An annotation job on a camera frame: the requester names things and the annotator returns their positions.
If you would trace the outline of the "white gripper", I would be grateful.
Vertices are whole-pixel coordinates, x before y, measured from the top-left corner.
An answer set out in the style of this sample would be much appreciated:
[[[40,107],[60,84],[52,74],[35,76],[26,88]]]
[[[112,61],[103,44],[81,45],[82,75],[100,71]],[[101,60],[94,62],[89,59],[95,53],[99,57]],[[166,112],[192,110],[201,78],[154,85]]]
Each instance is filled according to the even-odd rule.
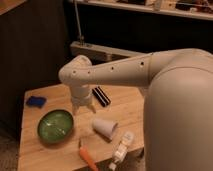
[[[72,113],[76,115],[78,113],[79,107],[87,106],[93,113],[96,113],[95,107],[92,105],[92,95],[88,94],[83,97],[71,96],[71,102],[73,105]]]

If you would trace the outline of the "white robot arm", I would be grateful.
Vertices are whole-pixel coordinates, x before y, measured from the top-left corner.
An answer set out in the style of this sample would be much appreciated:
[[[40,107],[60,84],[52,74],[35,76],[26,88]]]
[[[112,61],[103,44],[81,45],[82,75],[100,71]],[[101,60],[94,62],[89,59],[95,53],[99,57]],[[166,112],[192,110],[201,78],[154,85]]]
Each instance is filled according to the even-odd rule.
[[[79,55],[59,79],[75,106],[91,102],[92,85],[145,87],[146,171],[213,171],[212,53],[177,49],[99,65]]]

